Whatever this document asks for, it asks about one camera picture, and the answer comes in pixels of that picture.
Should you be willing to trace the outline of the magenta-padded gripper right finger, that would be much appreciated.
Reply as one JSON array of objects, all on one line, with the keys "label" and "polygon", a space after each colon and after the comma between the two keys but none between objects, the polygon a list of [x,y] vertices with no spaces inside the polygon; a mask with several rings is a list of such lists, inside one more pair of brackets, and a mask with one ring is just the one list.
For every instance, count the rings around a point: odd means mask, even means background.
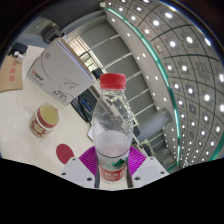
[{"label": "magenta-padded gripper right finger", "polygon": [[166,169],[154,156],[145,156],[134,147],[127,160],[127,186],[140,188],[168,175]]}]

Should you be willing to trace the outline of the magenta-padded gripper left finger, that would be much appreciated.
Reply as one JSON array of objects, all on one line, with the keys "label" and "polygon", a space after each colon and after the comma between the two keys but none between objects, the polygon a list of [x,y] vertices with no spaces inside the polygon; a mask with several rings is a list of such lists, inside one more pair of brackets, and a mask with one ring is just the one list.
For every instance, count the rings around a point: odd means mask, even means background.
[{"label": "magenta-padded gripper left finger", "polygon": [[84,188],[98,189],[100,173],[94,147],[80,157],[71,157],[60,172],[60,177]]}]

